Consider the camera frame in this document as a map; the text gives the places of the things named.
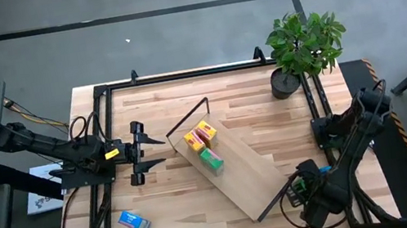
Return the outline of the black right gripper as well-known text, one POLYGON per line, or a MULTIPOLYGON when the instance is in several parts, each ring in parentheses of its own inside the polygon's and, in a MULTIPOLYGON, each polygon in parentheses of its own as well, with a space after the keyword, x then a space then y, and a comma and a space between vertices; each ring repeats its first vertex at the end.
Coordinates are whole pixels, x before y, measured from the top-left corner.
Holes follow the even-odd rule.
POLYGON ((343 204, 333 199, 324 192, 324 187, 316 187, 311 192, 309 199, 303 205, 300 218, 309 228, 332 228, 340 226, 346 221, 343 217, 332 225, 326 226, 325 222, 330 213, 339 214, 344 210, 343 204))

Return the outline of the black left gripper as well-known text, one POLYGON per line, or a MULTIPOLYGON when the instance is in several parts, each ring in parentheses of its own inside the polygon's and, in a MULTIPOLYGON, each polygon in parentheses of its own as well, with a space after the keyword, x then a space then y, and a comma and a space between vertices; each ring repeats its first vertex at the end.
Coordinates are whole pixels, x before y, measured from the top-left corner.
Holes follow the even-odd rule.
POLYGON ((119 154, 115 156, 116 164, 131 164, 131 185, 139 186, 145 184, 145 174, 156 164, 165 161, 162 159, 153 159, 148 161, 141 161, 144 152, 141 150, 141 143, 150 145, 162 145, 164 141, 158 141, 150 138, 143 132, 143 123, 137 121, 130 122, 130 133, 132 134, 132 143, 122 143, 120 139, 113 140, 111 143, 112 150, 119 150, 119 154))

